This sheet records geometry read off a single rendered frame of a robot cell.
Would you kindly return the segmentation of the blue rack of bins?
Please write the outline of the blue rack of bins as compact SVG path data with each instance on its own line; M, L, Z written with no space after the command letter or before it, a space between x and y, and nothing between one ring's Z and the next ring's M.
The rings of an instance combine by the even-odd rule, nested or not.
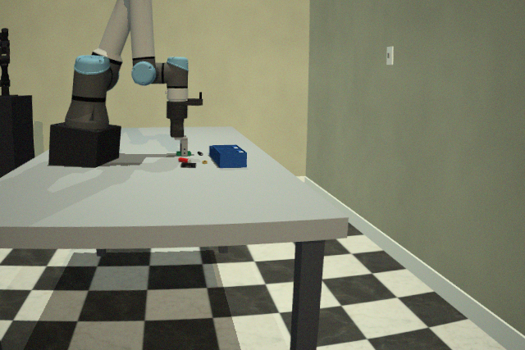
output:
M237 145L209 146L209 155L220 168L247 167L247 152Z

